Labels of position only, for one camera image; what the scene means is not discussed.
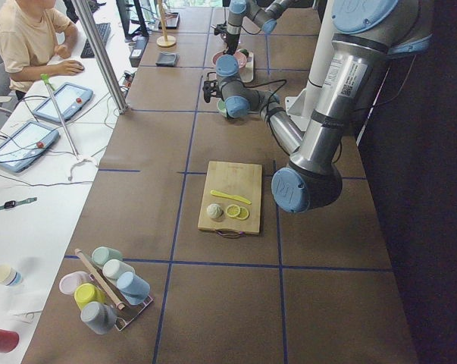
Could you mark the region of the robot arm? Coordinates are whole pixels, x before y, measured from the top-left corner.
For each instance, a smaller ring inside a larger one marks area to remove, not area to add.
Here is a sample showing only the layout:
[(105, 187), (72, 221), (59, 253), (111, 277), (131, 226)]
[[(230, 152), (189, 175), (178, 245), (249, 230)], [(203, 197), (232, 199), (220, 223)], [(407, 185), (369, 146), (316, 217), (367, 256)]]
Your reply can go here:
[(235, 54), (245, 19), (254, 23), (263, 33), (270, 34), (276, 27), (277, 20), (293, 3), (293, 0), (276, 0), (263, 8), (253, 0), (230, 1), (227, 19), (214, 27), (214, 35), (224, 36), (223, 54)]
[(333, 157), (352, 113), (370, 108), (377, 78), (394, 58), (425, 51), (432, 36), (432, 1), (329, 1), (306, 88), (301, 91), (305, 130), (280, 106), (276, 94), (250, 89), (239, 75), (235, 51), (243, 21), (271, 33), (290, 6), (275, 1), (262, 8), (254, 1), (232, 1), (225, 34), (225, 53), (216, 61), (216, 80), (205, 83), (206, 99), (224, 101), (230, 118), (257, 112), (290, 159), (274, 173), (271, 191), (286, 212), (327, 206), (342, 190)]

